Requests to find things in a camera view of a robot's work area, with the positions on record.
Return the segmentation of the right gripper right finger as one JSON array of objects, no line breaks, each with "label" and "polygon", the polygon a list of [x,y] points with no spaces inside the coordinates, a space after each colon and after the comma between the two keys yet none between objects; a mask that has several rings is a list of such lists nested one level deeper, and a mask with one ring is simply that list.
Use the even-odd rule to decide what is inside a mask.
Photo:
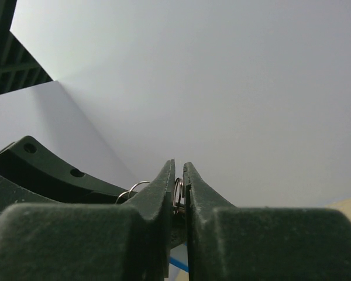
[{"label": "right gripper right finger", "polygon": [[330,208],[236,207],[184,165],[191,280],[351,280],[351,222]]}]

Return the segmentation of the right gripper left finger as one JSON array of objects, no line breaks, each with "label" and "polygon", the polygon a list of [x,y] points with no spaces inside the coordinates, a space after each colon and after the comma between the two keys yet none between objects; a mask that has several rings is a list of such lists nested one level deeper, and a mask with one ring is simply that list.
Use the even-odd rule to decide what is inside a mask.
[{"label": "right gripper left finger", "polygon": [[174,160],[122,204],[13,204],[0,214],[0,280],[163,280]]}]

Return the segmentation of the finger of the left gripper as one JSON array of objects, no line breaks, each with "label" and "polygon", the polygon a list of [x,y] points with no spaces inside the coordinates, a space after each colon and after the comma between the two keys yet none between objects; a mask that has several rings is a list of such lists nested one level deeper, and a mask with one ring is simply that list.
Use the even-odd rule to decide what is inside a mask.
[{"label": "finger of the left gripper", "polygon": [[21,187],[0,175],[0,214],[12,204],[58,203]]},{"label": "finger of the left gripper", "polygon": [[122,204],[136,194],[82,172],[32,136],[25,136],[0,151],[0,175],[62,203]]}]

